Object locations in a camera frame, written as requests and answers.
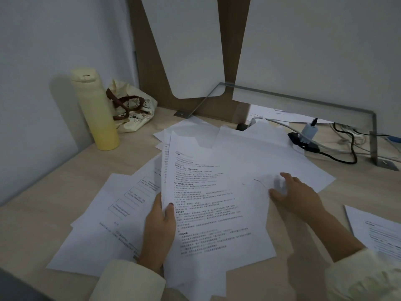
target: metal frame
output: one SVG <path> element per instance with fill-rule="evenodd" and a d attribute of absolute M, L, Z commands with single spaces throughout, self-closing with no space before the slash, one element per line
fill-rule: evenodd
<path fill-rule="evenodd" d="M 181 118 L 189 118 L 193 115 L 193 113 L 204 103 L 204 101 L 213 94 L 213 92 L 219 87 L 219 86 L 225 86 L 225 87 L 233 87 L 236 89 L 242 89 L 242 90 L 247 90 L 251 92 L 257 92 L 257 93 L 262 93 L 266 95 L 272 95 L 272 96 L 277 96 L 277 97 L 283 97 L 283 98 L 288 98 L 291 100 L 298 100 L 298 101 L 303 101 L 303 102 L 309 102 L 309 103 L 315 103 L 321 106 L 328 106 L 328 107 L 336 107 L 338 109 L 343 109 L 343 110 L 350 110 L 350 111 L 356 111 L 360 113 L 365 113 L 369 114 L 372 116 L 372 130 L 369 132 L 369 146 L 370 146 L 370 152 L 371 152 L 371 161 L 378 167 L 394 170 L 394 171 L 399 171 L 397 166 L 392 162 L 392 161 L 387 161 L 378 158 L 377 154 L 377 117 L 376 113 L 371 110 L 367 109 L 361 109 L 357 107 L 349 107 L 349 106 L 343 106 L 340 104 L 336 103 L 330 103 L 330 102 L 323 102 L 323 101 L 318 101 L 318 100 L 312 100 L 312 99 L 307 99 L 307 98 L 302 98 L 298 96 L 291 96 L 291 95 L 285 95 L 281 93 L 274 93 L 274 92 L 269 92 L 269 91 L 264 91 L 264 90 L 259 90 L 259 89 L 254 89 L 251 87 L 243 87 L 240 85 L 236 85 L 234 83 L 229 83 L 229 82 L 219 82 L 214 89 L 205 97 L 202 99 L 202 101 L 196 106 L 196 108 L 193 109 L 191 112 L 184 112 L 184 111 L 177 111 L 174 116 L 178 116 Z"/>

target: cream bag with cartoon print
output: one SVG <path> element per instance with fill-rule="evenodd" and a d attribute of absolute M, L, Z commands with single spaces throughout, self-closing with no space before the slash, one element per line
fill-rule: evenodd
<path fill-rule="evenodd" d="M 112 80 L 106 91 L 118 133 L 135 132 L 154 115 L 157 101 L 129 83 Z"/>

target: cream sleeve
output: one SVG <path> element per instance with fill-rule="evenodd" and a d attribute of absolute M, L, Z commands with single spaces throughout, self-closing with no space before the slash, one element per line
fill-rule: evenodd
<path fill-rule="evenodd" d="M 166 280 L 153 271 L 124 260 L 113 260 L 104 269 L 90 301 L 160 301 Z"/>
<path fill-rule="evenodd" d="M 326 270 L 329 300 L 401 300 L 400 267 L 384 254 L 363 249 Z"/>

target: light wood tabletop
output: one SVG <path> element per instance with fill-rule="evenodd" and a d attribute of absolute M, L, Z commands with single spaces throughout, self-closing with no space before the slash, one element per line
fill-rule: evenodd
<path fill-rule="evenodd" d="M 160 153 L 154 147 L 159 141 L 153 133 L 182 120 L 174 112 L 157 108 L 154 118 L 138 131 L 120 134 L 121 145 L 115 150 L 99 151 L 93 144 L 0 207 L 0 267 L 56 300 L 87 300 L 96 277 L 45 267 L 71 232 L 70 224 L 112 173 L 132 175 Z M 236 126 L 202 119 L 215 126 Z M 303 126 L 292 125 L 299 130 Z M 328 125 L 320 125 L 315 138 L 340 147 L 339 137 Z M 379 153 L 395 157 L 398 152 L 380 140 Z M 367 156 L 358 156 L 356 165 L 312 153 L 307 156 L 336 177 L 320 196 L 327 210 L 347 228 L 343 205 L 401 223 L 401 172 L 376 167 Z M 274 203 L 266 228 L 277 257 L 228 271 L 227 299 L 326 300 L 323 274 L 332 261 L 310 228 Z"/>

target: person's left hand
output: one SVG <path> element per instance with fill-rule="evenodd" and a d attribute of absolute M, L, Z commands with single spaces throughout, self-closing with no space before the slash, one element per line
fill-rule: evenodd
<path fill-rule="evenodd" d="M 175 231 L 174 205 L 168 204 L 166 217 L 164 217 L 162 194 L 159 193 L 156 195 L 152 210 L 146 217 L 142 251 L 139 255 L 138 264 L 159 273 L 173 244 Z"/>

